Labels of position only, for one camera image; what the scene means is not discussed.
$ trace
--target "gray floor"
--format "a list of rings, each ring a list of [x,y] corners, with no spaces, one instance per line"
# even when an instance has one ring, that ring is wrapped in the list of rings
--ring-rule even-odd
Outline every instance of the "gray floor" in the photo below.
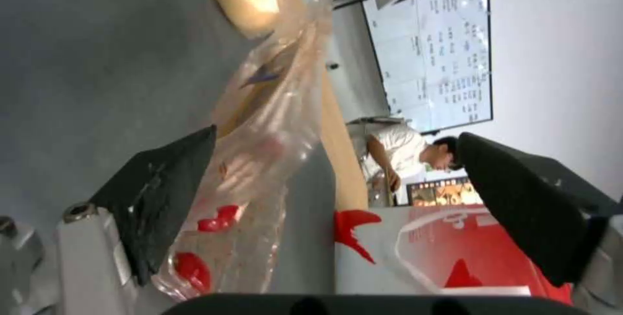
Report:
[[[256,41],[213,0],[0,0],[0,214],[47,242],[137,151],[209,124]],[[322,148],[294,177],[272,290],[333,289],[334,175]]]

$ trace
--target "white shirt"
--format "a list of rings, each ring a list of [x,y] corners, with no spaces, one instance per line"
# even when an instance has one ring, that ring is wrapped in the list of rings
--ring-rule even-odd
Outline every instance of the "white shirt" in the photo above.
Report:
[[[426,148],[426,141],[407,124],[396,124],[371,133],[385,148],[392,168],[401,178],[417,175],[425,170],[420,162],[420,153]],[[368,153],[361,163],[366,181],[382,171]]]

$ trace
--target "screw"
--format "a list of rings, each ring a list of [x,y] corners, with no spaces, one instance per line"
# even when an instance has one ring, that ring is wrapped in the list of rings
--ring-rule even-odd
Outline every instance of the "screw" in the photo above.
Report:
[[[0,235],[13,238],[18,235],[18,228],[15,221],[9,217],[0,217]]]

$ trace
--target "man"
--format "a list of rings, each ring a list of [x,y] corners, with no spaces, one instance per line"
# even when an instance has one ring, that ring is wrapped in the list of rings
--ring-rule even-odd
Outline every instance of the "man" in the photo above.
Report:
[[[392,191],[400,187],[401,177],[425,171],[425,164],[437,170],[463,167],[456,154],[456,137],[439,138],[429,145],[407,124],[396,124],[369,134],[366,148],[361,162],[365,180],[371,180],[385,169]]]

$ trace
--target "black hair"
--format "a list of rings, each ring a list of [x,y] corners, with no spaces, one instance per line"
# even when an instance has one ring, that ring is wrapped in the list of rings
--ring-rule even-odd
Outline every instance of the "black hair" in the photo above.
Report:
[[[448,146],[448,153],[452,154],[452,162],[448,166],[451,170],[463,169],[463,163],[461,163],[458,157],[457,138],[455,136],[447,136],[438,138],[432,143],[434,146]]]

